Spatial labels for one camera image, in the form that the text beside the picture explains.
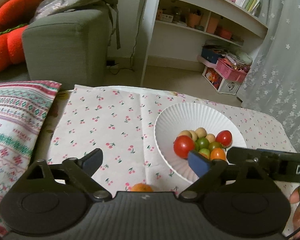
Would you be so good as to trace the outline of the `person's right hand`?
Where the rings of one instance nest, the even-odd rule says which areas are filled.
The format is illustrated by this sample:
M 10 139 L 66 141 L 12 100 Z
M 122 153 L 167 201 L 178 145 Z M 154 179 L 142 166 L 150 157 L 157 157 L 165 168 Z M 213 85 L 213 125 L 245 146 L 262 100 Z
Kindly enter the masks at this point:
M 297 187 L 292 194 L 290 195 L 289 202 L 290 204 L 298 204 L 294 216 L 293 216 L 293 229 L 297 230 L 300 228 L 300 186 Z

